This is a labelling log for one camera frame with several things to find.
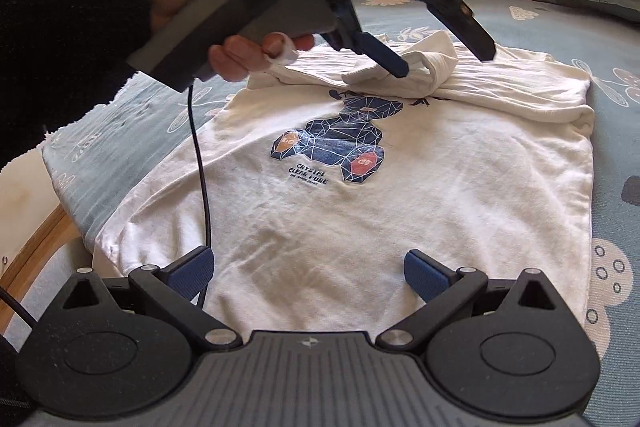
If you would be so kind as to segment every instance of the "blue bedsheet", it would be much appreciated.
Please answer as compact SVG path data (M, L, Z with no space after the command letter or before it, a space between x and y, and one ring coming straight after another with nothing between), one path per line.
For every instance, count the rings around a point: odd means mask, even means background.
M603 357L587 416L598 427L628 427L640 417L640 29L527 0L466 1L503 46L547 52L593 76L594 261L586 328ZM392 40L414 42L443 27L416 2L354 4L366 31ZM196 125L240 87L218 78L198 83ZM139 74L111 105L45 146L54 187L90 250L127 192L190 136L185 103L184 94Z

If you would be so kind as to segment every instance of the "white t-shirt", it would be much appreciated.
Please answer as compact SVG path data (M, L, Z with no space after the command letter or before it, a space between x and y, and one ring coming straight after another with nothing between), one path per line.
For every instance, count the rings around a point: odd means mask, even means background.
M320 46L252 76L201 127L216 256L205 310L244 338L258 329L375 337L423 304L402 275L417 248L496 279L538 267L582 321L588 76L502 47L481 64L445 32L394 46L414 53L407 79ZM188 139L133 188L95 244L126 274L203 241Z

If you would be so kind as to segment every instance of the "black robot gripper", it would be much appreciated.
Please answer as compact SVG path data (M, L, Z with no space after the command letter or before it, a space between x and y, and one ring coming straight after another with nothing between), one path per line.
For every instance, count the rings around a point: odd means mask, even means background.
M245 344L190 303L203 273L199 247L126 279L71 277L18 356L33 425L588 425L599 359L539 269L490 280L412 250L404 275L425 305L375 342L254 331Z

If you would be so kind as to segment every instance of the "metal pivot cap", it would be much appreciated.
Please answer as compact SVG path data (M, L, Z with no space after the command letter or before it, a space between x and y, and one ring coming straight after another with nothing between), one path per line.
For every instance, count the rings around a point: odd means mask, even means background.
M380 340L389 346L406 346L411 344L414 336L409 331L404 330L386 330L380 335Z
M235 331L225 330L223 328L211 330L204 336L208 343L215 344L216 346L226 346L227 344L231 344L236 341L237 337L238 336Z

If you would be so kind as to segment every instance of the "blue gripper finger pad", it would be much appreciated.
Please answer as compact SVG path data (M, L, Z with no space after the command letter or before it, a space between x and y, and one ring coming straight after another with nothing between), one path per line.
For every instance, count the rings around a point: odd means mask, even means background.
M445 274L418 254L422 253L411 250L404 256L404 280L423 301L429 302L451 286L450 274L455 272L443 266L448 272Z
M160 270L159 278L169 288L188 301L207 287L213 277L213 252L207 247L197 247L177 261Z

